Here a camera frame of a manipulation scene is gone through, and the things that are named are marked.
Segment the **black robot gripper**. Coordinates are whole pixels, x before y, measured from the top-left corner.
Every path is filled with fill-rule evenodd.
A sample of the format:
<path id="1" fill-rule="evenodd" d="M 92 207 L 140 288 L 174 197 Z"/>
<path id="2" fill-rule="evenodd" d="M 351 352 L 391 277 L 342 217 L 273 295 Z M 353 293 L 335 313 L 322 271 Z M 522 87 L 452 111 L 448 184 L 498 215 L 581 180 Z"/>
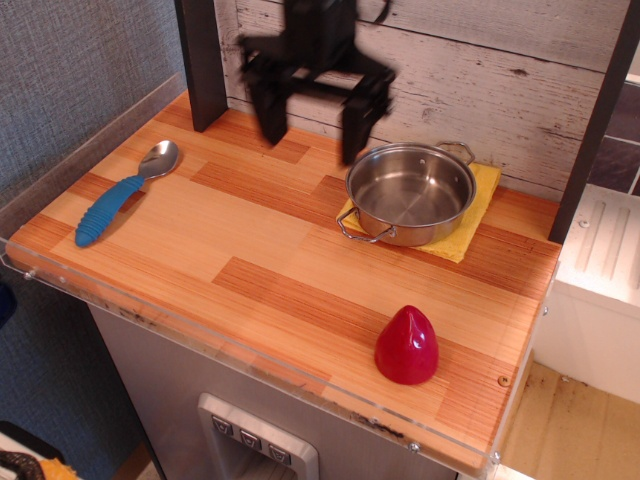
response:
<path id="1" fill-rule="evenodd" d="M 355 1 L 285 1 L 283 14 L 279 34 L 239 39 L 262 135 L 271 145 L 283 139 L 292 94 L 334 95 L 345 100 L 342 163 L 352 164 L 389 110 L 395 72 L 356 46 Z"/>

